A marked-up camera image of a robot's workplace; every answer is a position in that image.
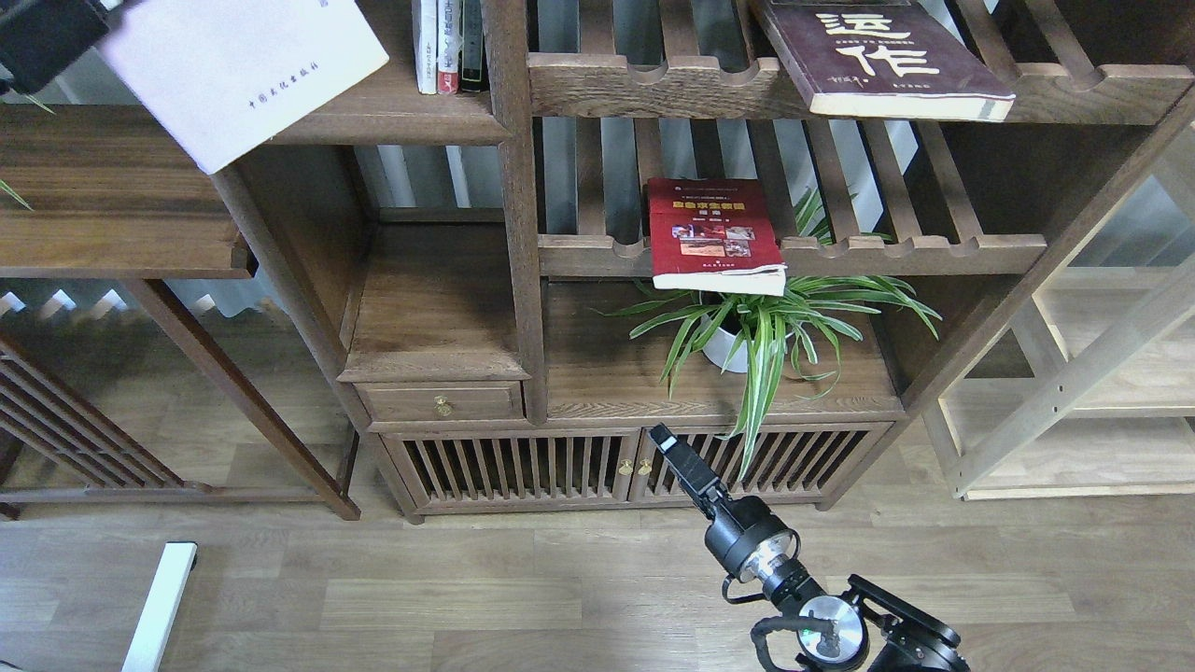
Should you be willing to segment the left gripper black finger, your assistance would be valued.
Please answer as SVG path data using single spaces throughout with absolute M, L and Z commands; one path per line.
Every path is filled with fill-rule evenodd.
M 110 31 L 120 1 L 4 1 L 4 93 L 33 94 Z

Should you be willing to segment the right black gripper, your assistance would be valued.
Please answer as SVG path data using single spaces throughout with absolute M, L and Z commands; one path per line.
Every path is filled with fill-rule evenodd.
M 729 497 L 713 469 L 666 424 L 652 426 L 649 436 L 684 493 L 711 519 L 705 544 L 729 578 L 743 584 L 755 579 L 777 584 L 802 573 L 795 561 L 799 537 L 760 497 Z

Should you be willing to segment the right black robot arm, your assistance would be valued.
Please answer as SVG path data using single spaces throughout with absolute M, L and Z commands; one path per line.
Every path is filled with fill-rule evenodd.
M 710 520 L 705 545 L 727 570 L 723 586 L 733 581 L 761 582 L 756 595 L 724 600 L 729 604 L 767 600 L 780 615 L 764 618 L 750 630 L 759 664 L 777 671 L 767 637 L 793 633 L 802 671 L 858 668 L 869 654 L 868 624 L 878 627 L 885 641 L 872 671 L 967 671 L 960 655 L 960 634 L 942 621 L 912 607 L 866 579 L 848 578 L 848 591 L 829 595 L 795 557 L 799 537 L 755 495 L 735 500 L 721 478 L 695 451 L 664 424 L 650 438 L 676 481 Z

